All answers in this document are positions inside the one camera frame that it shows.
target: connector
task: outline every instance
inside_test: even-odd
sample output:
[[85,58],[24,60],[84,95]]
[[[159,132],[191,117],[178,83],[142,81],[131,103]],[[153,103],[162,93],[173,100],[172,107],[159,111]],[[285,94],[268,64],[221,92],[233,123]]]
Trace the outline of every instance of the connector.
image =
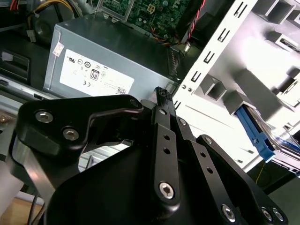
[[27,32],[27,36],[30,39],[30,42],[36,42],[37,41],[34,30],[27,30],[26,32]]

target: black metal bracket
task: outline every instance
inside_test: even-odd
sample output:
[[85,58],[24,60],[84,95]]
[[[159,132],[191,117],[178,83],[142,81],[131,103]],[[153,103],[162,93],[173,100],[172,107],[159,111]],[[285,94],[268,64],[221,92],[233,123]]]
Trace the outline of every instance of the black metal bracket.
[[[166,90],[155,98],[150,109],[127,95],[21,107],[12,157],[47,203],[46,224],[98,214],[102,224],[288,224],[211,137],[193,136]],[[78,172],[83,152],[124,140],[129,148]]]

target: wire bundle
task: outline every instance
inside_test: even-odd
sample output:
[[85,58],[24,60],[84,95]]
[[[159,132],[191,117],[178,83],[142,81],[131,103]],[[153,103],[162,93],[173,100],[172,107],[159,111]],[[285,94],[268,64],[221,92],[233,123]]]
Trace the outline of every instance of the wire bundle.
[[37,15],[41,11],[48,8],[49,6],[51,6],[53,4],[57,4],[57,3],[63,4],[65,7],[67,7],[68,9],[70,9],[74,13],[74,10],[73,10],[72,6],[66,0],[48,0],[48,1],[40,4],[35,10],[33,10],[32,12],[30,12],[28,14],[28,16],[27,16],[28,28],[31,29],[31,18],[32,18],[33,15]]
[[190,29],[189,32],[188,32],[188,39],[190,39],[190,38],[192,37],[192,33],[193,33],[194,29],[195,29],[196,23],[197,23],[197,21],[198,21],[199,18],[200,18],[200,11],[201,11],[201,9],[204,7],[204,5],[205,5],[205,0],[203,0],[203,2],[202,2],[202,4],[201,4],[200,8],[197,10],[197,14],[196,14],[196,16],[195,16],[195,18],[194,18],[194,20],[193,20],[193,22],[192,22],[191,29]]
[[37,204],[37,200],[38,200],[38,195],[35,195],[33,198],[32,204],[31,204],[30,211],[29,211],[27,225],[38,225],[39,220],[41,219],[43,213],[45,212],[46,205],[44,203],[41,210],[38,212],[36,217],[33,219],[34,209]]
[[162,45],[166,45],[166,46],[172,46],[172,45],[178,45],[180,44],[177,35],[175,35],[172,38],[169,39],[162,39],[159,35],[155,34],[155,28],[152,27],[151,25],[151,34],[153,35],[153,38],[158,41],[160,44]]

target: red wire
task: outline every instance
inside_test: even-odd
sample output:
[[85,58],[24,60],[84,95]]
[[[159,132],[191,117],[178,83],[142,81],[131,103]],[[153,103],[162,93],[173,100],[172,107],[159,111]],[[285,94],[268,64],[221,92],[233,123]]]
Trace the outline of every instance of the red wire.
[[204,7],[204,4],[205,4],[205,0],[203,0],[203,2],[202,2],[202,4],[201,4],[200,8],[197,10],[197,14],[196,14],[196,16],[195,16],[195,18],[194,18],[194,20],[193,20],[191,30],[190,30],[189,33],[188,33],[188,39],[190,39],[190,38],[192,37],[192,32],[193,32],[193,30],[195,29],[196,22],[198,21],[198,19],[199,19],[199,17],[200,17],[200,11],[201,11],[201,9]]
[[17,10],[18,6],[19,6],[18,0],[13,0],[12,3],[11,3],[11,5],[10,5],[9,10]]
[[15,0],[12,0],[9,10],[12,10]]

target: yellow wire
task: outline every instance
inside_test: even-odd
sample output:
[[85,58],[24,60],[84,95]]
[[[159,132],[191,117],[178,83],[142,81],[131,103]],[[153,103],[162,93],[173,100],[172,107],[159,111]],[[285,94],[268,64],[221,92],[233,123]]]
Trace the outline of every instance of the yellow wire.
[[266,163],[264,163],[264,165],[262,166],[262,169],[261,169],[261,171],[259,172],[258,177],[256,178],[255,184],[257,184],[258,179],[260,178],[260,176],[261,176],[261,174],[262,174],[262,171],[263,171],[263,168],[264,168],[265,165],[266,165]]
[[37,11],[38,9],[40,9],[40,8],[43,8],[43,7],[47,6],[47,5],[49,5],[49,4],[52,3],[52,2],[61,3],[61,4],[63,4],[64,6],[66,6],[68,9],[70,9],[70,10],[72,11],[71,6],[70,6],[68,3],[66,3],[64,0],[48,0],[48,1],[46,1],[46,2],[44,2],[44,3],[42,3],[42,4],[40,4],[40,5],[34,10],[34,12],[36,12],[36,11]]
[[[61,3],[61,4],[63,4],[65,7],[67,7],[67,8],[70,9],[71,11],[73,11],[72,8],[71,8],[71,6],[69,5],[69,3],[66,2],[65,0],[48,0],[48,1],[46,1],[46,2],[44,2],[44,3],[42,3],[42,4],[40,4],[40,5],[33,11],[33,13],[35,13],[37,10],[39,10],[39,9],[41,9],[41,8],[43,8],[43,7],[46,7],[47,5],[49,5],[49,4],[52,3],[52,2]],[[32,18],[32,15],[29,15],[28,18],[27,18],[27,22],[28,22],[28,27],[29,27],[29,29],[31,29],[31,24],[30,24],[31,18]]]

